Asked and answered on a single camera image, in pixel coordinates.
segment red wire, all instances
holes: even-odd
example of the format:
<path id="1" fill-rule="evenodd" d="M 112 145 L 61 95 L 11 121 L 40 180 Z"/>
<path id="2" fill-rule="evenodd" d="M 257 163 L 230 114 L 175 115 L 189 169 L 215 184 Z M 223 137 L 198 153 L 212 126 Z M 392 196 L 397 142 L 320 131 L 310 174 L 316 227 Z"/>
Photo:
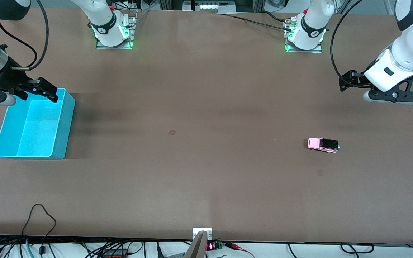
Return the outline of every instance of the red wire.
<path id="1" fill-rule="evenodd" d="M 254 257 L 254 254 L 252 254 L 250 251 L 246 251 L 246 250 L 244 250 L 243 248 L 240 248 L 240 249 L 241 249 L 240 251 L 247 252 L 247 253 L 249 253 L 253 258 L 256 258 L 256 257 Z"/>

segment blue bin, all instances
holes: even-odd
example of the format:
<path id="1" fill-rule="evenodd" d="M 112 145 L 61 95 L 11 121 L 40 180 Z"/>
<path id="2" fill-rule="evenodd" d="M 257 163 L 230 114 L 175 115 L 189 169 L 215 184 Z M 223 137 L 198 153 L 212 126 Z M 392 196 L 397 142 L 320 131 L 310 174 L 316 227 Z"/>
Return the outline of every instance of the blue bin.
<path id="1" fill-rule="evenodd" d="M 28 94 L 6 110 L 0 131 L 0 158 L 18 160 L 64 159 L 76 101 L 64 89 L 58 101 Z"/>

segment table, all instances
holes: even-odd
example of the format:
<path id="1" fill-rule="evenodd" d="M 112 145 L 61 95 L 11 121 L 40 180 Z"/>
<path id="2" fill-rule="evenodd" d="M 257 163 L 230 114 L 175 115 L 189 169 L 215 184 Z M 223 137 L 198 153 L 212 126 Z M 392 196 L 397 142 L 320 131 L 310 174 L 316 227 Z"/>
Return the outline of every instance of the table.
<path id="1" fill-rule="evenodd" d="M 107 51 L 94 49 L 81 10 L 47 14 L 48 53 L 29 75 L 77 101 L 67 157 L 0 159 L 0 234 L 19 234 L 40 202 L 54 235 L 188 239 L 203 226 L 233 240 L 413 243 L 413 106 L 340 93 L 332 31 L 323 54 L 285 53 L 278 30 L 154 11 L 134 49 Z M 38 9 L 4 24 L 42 49 Z M 364 69 L 399 33 L 393 16 L 348 16 L 334 43 L 339 70 Z M 2 43 L 31 61 L 0 31 Z M 308 150 L 308 137 L 341 149 Z M 39 209 L 27 233 L 51 226 Z"/>

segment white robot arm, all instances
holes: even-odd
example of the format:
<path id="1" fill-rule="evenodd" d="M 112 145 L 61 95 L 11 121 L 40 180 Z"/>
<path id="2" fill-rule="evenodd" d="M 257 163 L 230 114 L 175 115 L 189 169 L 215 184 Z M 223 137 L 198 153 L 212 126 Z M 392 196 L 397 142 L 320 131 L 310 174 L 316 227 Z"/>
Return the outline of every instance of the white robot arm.
<path id="1" fill-rule="evenodd" d="M 86 13 L 95 36 L 104 46 L 117 46 L 129 38 L 128 15 L 118 10 L 111 10 L 105 0 L 72 0 Z M 17 21 L 28 13 L 30 0 L 0 0 L 0 20 Z M 44 78 L 33 80 L 25 71 L 30 67 L 21 67 L 5 51 L 7 46 L 0 46 L 0 106 L 12 106 L 16 103 L 14 95 L 26 100 L 28 93 L 43 95 L 53 102 L 58 100 L 57 88 Z"/>
<path id="2" fill-rule="evenodd" d="M 92 24 L 96 38 L 105 46 L 113 47 L 130 37 L 128 14 L 110 10 L 106 0 L 71 0 L 78 5 Z"/>
<path id="3" fill-rule="evenodd" d="M 339 80 L 341 91 L 359 85 L 371 88 L 363 95 L 368 102 L 413 104 L 413 0 L 397 0 L 395 19 L 402 32 L 393 43 L 386 47 L 379 57 L 363 72 L 347 72 Z M 399 85 L 407 83 L 406 90 Z"/>
<path id="4" fill-rule="evenodd" d="M 326 32 L 326 25 L 336 8 L 333 0 L 311 0 L 310 6 L 292 20 L 297 21 L 297 28 L 288 37 L 296 47 L 312 50 L 318 46 Z"/>

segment toy car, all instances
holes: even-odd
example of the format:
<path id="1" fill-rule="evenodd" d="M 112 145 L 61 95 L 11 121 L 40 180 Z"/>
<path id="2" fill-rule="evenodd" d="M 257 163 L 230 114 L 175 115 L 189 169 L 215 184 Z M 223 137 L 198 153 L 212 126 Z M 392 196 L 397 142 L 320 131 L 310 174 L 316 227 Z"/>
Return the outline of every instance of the toy car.
<path id="1" fill-rule="evenodd" d="M 336 153 L 340 146 L 338 140 L 310 138 L 308 139 L 308 148 L 310 150 L 319 150 L 327 153 Z"/>

